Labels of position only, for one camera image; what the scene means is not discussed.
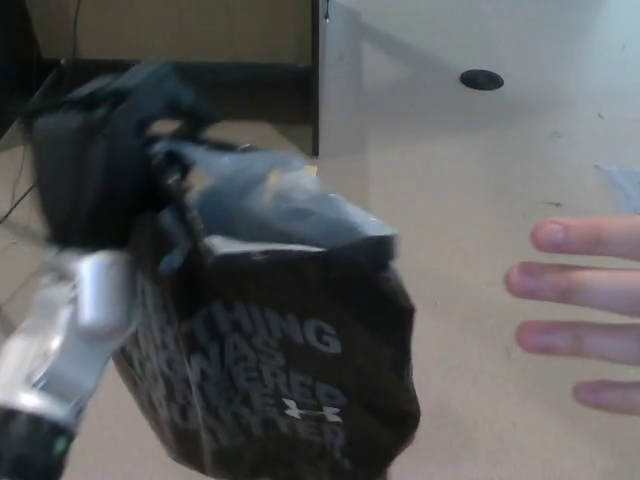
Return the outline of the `person's bare hand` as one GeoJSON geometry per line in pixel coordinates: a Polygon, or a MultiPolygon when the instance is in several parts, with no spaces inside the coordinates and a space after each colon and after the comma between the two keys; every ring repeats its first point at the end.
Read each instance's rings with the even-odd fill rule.
{"type": "MultiPolygon", "coordinates": [[[[534,249],[555,255],[639,259],[638,216],[555,217],[531,230],[534,249]]],[[[627,324],[528,320],[515,332],[517,345],[533,355],[639,363],[639,270],[520,262],[505,274],[513,297],[585,307],[629,318],[627,324]]]]}

